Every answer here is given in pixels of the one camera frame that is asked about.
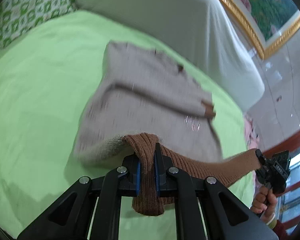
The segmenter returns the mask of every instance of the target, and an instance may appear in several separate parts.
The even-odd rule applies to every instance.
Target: green and white checkered pillow
[[[0,49],[31,28],[75,10],[74,0],[2,0]]]

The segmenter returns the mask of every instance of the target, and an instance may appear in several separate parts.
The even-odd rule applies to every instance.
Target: person's arm
[[[266,198],[268,198],[269,201],[268,207],[264,204]],[[274,210],[277,202],[278,200],[273,194],[272,189],[268,190],[265,186],[262,186],[253,200],[250,210],[255,214],[260,214],[264,211],[264,214],[260,219],[276,233],[279,240],[285,240],[287,239],[288,234],[283,224],[274,217]]]

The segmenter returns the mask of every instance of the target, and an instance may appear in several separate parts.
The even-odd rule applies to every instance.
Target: red sleeve
[[[286,229],[284,228],[284,225],[279,220],[277,220],[277,224],[274,227],[273,231],[279,237],[279,240],[288,239],[288,234],[286,232]]]

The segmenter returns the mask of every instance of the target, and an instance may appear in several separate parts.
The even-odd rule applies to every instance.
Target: silver bolt
[[[120,166],[117,168],[117,172],[119,173],[125,173],[127,171],[127,168],[125,166]]]
[[[80,182],[81,184],[87,184],[87,183],[89,182],[89,177],[83,176],[83,177],[81,177],[81,178],[79,179],[79,182]]]
[[[179,172],[179,169],[177,167],[170,167],[169,172],[172,174],[176,174]]]
[[[207,182],[209,184],[215,184],[217,182],[215,177],[207,177]]]

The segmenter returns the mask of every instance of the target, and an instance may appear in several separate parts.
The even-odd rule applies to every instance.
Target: picture frame
[[[300,28],[300,11],[292,0],[220,1],[243,28],[262,60],[274,54]]]

